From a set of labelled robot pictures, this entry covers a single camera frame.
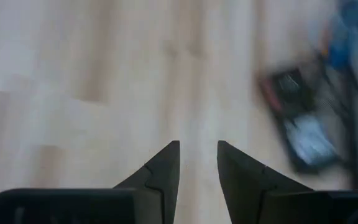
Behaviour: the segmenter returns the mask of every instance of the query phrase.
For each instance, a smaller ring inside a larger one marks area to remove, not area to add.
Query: blurry black device
[[[298,172],[317,172],[338,160],[318,117],[314,91],[293,68],[260,80],[262,93]]]

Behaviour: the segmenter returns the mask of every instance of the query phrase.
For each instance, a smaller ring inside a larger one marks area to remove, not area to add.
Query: wooden floor
[[[288,166],[255,78],[307,58],[325,0],[0,0],[0,191],[112,187],[181,141],[175,223],[230,223],[219,139]]]

